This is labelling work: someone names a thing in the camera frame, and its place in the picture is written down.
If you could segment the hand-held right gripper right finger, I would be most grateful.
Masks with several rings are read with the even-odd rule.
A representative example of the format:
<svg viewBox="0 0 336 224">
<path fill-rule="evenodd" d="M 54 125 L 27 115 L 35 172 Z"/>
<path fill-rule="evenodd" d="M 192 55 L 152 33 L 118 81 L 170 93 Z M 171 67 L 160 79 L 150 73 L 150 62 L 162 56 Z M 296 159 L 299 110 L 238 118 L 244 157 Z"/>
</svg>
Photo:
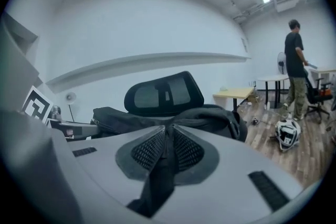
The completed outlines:
<svg viewBox="0 0 336 224">
<path fill-rule="evenodd" d="M 178 186 L 200 184 L 219 164 L 219 152 L 211 143 L 182 126 L 171 125 L 174 183 Z"/>
</svg>

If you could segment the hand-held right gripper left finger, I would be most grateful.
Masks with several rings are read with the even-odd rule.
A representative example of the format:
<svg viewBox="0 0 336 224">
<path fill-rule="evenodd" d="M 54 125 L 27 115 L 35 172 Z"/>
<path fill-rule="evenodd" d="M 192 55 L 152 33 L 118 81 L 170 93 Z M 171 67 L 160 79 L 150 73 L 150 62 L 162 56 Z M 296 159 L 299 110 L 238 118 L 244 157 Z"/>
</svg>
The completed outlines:
<svg viewBox="0 0 336 224">
<path fill-rule="evenodd" d="M 116 163 L 127 178 L 145 181 L 165 147 L 165 127 L 157 126 L 122 145 L 116 152 Z"/>
</svg>

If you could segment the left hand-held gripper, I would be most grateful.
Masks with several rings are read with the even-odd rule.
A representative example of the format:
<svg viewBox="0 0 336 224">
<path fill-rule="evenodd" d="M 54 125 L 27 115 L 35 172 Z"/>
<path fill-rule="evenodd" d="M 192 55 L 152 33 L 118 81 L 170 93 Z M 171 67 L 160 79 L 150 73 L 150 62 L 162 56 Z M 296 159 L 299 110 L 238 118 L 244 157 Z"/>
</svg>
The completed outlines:
<svg viewBox="0 0 336 224">
<path fill-rule="evenodd" d="M 0 109 L 23 112 L 61 132 L 68 140 L 89 140 L 98 135 L 94 124 L 68 122 L 60 108 L 42 94 L 39 72 L 26 58 L 25 50 L 37 36 L 9 15 L 0 16 Z"/>
</svg>

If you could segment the black swivel office chair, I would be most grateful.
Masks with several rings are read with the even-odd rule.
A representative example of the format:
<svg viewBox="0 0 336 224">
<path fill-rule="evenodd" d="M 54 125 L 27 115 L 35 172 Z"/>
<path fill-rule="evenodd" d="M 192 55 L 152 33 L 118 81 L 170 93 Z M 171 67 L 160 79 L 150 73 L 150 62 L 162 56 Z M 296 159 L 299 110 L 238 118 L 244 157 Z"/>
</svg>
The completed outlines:
<svg viewBox="0 0 336 224">
<path fill-rule="evenodd" d="M 325 101 L 329 101 L 333 98 L 330 89 L 330 85 L 332 85 L 332 83 L 331 82 L 320 83 L 320 81 L 323 80 L 323 78 L 319 78 L 316 80 L 318 87 L 314 88 L 308 78 L 308 75 L 306 75 L 305 80 L 307 87 L 306 97 L 310 105 L 307 106 L 307 110 L 304 114 L 304 117 L 313 112 L 317 112 L 319 116 L 319 124 L 322 122 L 322 115 L 321 115 L 322 113 L 327 115 L 327 120 L 329 120 L 330 113 L 324 110 L 322 106 L 324 105 Z"/>
</svg>

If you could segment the grey floor lamp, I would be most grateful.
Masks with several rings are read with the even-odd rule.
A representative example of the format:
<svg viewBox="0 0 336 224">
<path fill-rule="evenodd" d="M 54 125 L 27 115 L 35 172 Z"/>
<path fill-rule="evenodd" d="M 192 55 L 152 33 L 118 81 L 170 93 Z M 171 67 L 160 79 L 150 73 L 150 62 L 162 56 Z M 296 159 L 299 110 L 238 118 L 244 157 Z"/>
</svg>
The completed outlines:
<svg viewBox="0 0 336 224">
<path fill-rule="evenodd" d="M 71 106 L 75 103 L 76 98 L 77 98 L 77 96 L 76 96 L 76 94 L 74 92 L 69 92 L 65 96 L 66 104 L 68 105 L 68 108 L 69 108 L 69 111 L 70 111 L 70 115 L 71 115 L 71 119 L 72 119 L 73 122 L 75 120 L 74 120 L 74 116 L 73 116 L 73 113 L 72 113 Z"/>
</svg>

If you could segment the light wooden table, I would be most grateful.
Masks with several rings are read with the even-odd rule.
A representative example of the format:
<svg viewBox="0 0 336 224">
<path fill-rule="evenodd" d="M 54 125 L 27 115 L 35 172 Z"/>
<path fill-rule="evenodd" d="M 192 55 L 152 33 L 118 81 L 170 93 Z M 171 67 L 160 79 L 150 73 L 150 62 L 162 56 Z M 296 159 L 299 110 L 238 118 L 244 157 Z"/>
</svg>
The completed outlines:
<svg viewBox="0 0 336 224">
<path fill-rule="evenodd" d="M 233 100 L 233 111 L 237 111 L 237 100 L 246 100 L 254 91 L 254 87 L 247 88 L 231 88 L 213 94 L 214 98 L 230 98 Z"/>
</svg>

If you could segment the white and black helmet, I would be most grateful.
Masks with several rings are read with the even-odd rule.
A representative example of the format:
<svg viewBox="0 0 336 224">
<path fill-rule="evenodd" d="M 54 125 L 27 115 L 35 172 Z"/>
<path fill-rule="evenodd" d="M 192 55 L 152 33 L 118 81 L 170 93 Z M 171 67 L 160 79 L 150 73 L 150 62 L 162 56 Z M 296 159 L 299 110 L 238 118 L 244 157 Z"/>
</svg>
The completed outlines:
<svg viewBox="0 0 336 224">
<path fill-rule="evenodd" d="M 299 144 L 301 126 L 293 119 L 280 120 L 275 125 L 276 139 L 282 152 L 286 152 Z"/>
</svg>

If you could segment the round white table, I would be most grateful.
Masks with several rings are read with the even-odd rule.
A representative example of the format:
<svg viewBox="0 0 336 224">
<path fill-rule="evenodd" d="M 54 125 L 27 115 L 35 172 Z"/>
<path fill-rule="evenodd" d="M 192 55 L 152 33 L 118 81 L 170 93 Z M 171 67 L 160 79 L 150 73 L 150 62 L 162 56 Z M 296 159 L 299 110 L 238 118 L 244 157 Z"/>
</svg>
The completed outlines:
<svg viewBox="0 0 336 224">
<path fill-rule="evenodd" d="M 266 77 L 261 77 L 258 78 L 258 81 L 264 82 L 265 83 L 265 109 L 270 110 L 270 109 L 278 109 L 282 106 L 280 102 L 280 83 L 284 82 L 285 80 L 288 80 L 288 76 L 286 74 L 277 74 L 273 76 L 266 76 Z M 268 98 L 268 83 L 269 82 L 274 82 L 275 83 L 275 99 L 273 101 L 270 101 Z"/>
</svg>

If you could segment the black standing fan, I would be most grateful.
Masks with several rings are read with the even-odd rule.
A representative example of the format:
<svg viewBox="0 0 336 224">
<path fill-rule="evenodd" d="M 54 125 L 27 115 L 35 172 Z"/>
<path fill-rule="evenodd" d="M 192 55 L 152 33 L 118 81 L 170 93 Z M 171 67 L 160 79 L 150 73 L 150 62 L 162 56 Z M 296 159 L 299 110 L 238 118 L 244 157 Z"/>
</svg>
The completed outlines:
<svg viewBox="0 0 336 224">
<path fill-rule="evenodd" d="M 287 75 L 286 54 L 284 52 L 280 52 L 278 54 L 277 64 L 278 64 L 279 72 L 283 75 Z"/>
</svg>

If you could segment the white desk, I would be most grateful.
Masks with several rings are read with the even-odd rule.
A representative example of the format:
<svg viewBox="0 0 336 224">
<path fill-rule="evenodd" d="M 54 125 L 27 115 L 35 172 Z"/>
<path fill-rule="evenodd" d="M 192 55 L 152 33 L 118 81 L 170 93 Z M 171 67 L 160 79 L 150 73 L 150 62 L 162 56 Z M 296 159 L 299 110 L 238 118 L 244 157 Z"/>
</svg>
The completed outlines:
<svg viewBox="0 0 336 224">
<path fill-rule="evenodd" d="M 333 75 L 336 76 L 336 68 L 310 68 L 310 73 L 313 81 L 323 78 L 323 81 L 330 82 Z"/>
</svg>

